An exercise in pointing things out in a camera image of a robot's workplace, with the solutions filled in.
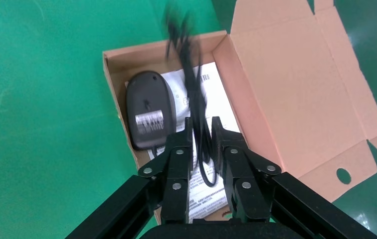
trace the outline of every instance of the power cord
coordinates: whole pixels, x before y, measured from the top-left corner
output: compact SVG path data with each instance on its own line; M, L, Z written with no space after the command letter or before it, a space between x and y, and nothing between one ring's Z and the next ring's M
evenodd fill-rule
M152 150L153 157L154 158L158 157L158 148L156 146L153 146L151 150Z
M193 64L191 62L191 51L193 50L192 38L190 38L187 28L188 18L186 17L181 27L175 18L167 14L167 26L169 34L169 43L166 55L169 56L170 47L173 46L178 53L181 66L185 76L185 87L187 90L187 97L189 99L188 106L190 108L190 117L193 123L194 141L197 149L197 161L199 165L200 174L205 184L213 187L216 184L216 170L213 162L213 180L209 181L207 178L203 163L209 163L212 154L212 140L210 136L209 127L206 121L206 100L201 90L201 52L200 45L197 42L195 45L199 53L199 67L197 74L193 71Z

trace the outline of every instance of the open cardboard box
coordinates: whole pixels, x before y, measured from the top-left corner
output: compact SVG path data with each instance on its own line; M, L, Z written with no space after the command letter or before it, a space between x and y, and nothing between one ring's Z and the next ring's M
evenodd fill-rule
M215 0L231 34L198 36L215 62L249 147L330 202L377 172L377 105L332 0ZM104 71L128 139L125 82L180 69L166 41L104 52ZM134 151L138 168L147 152ZM351 176L349 184L337 170ZM210 219L223 218L220 210Z

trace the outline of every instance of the instruction manual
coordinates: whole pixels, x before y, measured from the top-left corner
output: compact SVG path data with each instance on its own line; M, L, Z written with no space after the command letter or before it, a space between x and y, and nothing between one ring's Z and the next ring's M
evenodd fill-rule
M190 116L189 100L184 86L184 72L183 70L173 71L162 74L162 76L174 95L177 132L179 132L185 128L185 118ZM212 117L219 116L225 129L240 132L214 62L202 66L201 81L202 90L207 101L206 120L209 129L212 129ZM152 151L149 150L148 152L150 159L153 159ZM164 147L157 149L158 155L162 152L164 152ZM196 145L193 142L193 165L196 165L196 160ZM214 172L212 160L210 160L209 164L204 163L204 168L208 179L212 180ZM204 218L227 205L223 180L218 175L216 180L216 185L209 188L201 177L199 167L197 166L193 169L189 186L188 216L190 223L193 219Z

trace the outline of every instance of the power adapter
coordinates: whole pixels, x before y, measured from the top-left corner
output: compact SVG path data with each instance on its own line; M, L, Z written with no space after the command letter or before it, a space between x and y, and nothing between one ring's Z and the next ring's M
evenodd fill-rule
M176 131L173 93L165 79L154 71L133 76L126 93L130 141L135 150L164 146L167 136Z

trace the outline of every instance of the green surface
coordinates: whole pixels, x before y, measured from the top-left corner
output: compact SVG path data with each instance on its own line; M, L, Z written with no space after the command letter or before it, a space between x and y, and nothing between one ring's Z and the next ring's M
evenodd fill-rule
M174 2L219 29L210 1ZM101 52L164 39L165 3L0 1L0 238L63 238L136 173ZM337 6L377 101L377 1ZM377 233L377 175L335 205Z

